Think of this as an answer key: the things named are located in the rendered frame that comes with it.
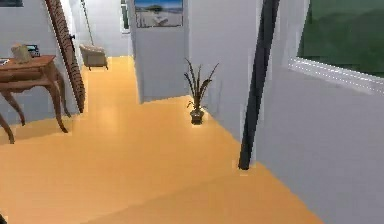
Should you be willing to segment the narrow window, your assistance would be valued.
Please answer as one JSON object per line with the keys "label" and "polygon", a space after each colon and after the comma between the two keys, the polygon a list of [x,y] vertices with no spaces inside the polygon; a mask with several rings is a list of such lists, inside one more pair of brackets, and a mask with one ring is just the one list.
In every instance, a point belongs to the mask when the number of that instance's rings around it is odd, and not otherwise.
{"label": "narrow window", "polygon": [[129,16],[128,16],[128,6],[126,0],[120,0],[121,7],[121,30],[123,34],[128,34],[129,31]]}

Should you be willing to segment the potted house plant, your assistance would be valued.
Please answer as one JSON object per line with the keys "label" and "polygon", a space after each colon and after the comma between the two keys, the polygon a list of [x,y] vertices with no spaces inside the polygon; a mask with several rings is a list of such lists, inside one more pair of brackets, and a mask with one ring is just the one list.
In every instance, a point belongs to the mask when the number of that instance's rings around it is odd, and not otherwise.
{"label": "potted house plant", "polygon": [[202,100],[205,96],[205,92],[208,89],[208,85],[213,81],[213,75],[218,67],[216,64],[208,77],[204,80],[201,79],[202,65],[198,66],[197,71],[194,71],[192,63],[186,59],[188,63],[189,72],[184,74],[188,82],[192,99],[188,102],[188,107],[192,106],[190,111],[191,123],[193,125],[201,125],[203,123],[204,109],[206,106],[202,104]]}

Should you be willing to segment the black room door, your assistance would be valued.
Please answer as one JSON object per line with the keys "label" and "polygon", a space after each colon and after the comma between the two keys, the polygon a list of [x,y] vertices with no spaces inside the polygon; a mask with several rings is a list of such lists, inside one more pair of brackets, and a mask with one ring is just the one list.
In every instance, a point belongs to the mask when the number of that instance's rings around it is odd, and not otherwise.
{"label": "black room door", "polygon": [[238,168],[248,170],[280,0],[263,0]]}

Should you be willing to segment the beige lumpy object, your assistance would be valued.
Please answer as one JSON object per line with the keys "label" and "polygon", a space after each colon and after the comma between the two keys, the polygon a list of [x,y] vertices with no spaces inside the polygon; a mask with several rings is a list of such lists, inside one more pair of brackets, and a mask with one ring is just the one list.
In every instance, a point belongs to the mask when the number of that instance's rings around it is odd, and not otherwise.
{"label": "beige lumpy object", "polygon": [[28,63],[32,60],[32,56],[25,44],[14,44],[11,47],[13,58],[19,64]]}

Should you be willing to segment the brown wooden room door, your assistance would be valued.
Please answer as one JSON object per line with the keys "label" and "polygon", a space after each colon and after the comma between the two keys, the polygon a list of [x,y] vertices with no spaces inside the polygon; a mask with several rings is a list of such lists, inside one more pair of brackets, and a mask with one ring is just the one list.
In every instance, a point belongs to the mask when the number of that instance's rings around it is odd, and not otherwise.
{"label": "brown wooden room door", "polygon": [[44,0],[80,113],[85,108],[85,86],[60,0]]}

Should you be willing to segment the thin grey floor lamp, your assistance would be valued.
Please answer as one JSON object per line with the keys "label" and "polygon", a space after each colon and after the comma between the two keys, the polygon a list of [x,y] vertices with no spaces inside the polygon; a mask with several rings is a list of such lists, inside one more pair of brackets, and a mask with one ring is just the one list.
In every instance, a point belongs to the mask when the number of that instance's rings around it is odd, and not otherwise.
{"label": "thin grey floor lamp", "polygon": [[84,17],[85,17],[85,21],[86,21],[86,25],[87,25],[87,31],[88,31],[89,39],[90,39],[90,45],[94,45],[92,32],[90,29],[90,24],[89,24],[89,19],[88,19],[88,14],[87,14],[86,2],[85,2],[85,0],[80,0],[80,2],[81,2],[81,6],[82,6],[82,9],[84,12]]}

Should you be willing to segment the brown wooden side table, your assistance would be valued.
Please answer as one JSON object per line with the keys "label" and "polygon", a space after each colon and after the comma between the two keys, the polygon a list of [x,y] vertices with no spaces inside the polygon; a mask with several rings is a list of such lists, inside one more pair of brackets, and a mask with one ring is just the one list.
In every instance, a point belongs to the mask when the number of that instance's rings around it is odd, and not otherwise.
{"label": "brown wooden side table", "polygon": [[0,65],[0,95],[17,112],[21,125],[26,124],[25,115],[13,93],[22,93],[34,87],[44,87],[51,96],[55,117],[62,132],[68,130],[62,121],[61,109],[71,117],[66,104],[65,83],[62,74],[54,63],[55,55],[32,58],[28,63],[17,63],[10,58]]}

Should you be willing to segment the window with green view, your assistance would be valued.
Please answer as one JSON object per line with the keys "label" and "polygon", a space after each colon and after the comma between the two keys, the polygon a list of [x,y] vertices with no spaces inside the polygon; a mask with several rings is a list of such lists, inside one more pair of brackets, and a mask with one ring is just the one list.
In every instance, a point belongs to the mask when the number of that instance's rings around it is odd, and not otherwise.
{"label": "window with green view", "polygon": [[309,0],[289,68],[384,95],[384,0]]}

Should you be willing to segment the framed beach picture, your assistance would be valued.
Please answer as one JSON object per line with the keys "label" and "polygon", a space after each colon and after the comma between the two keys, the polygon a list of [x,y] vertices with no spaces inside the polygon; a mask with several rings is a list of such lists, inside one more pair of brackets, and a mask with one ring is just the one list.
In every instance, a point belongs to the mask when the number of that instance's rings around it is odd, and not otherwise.
{"label": "framed beach picture", "polygon": [[183,0],[134,0],[138,28],[180,27]]}

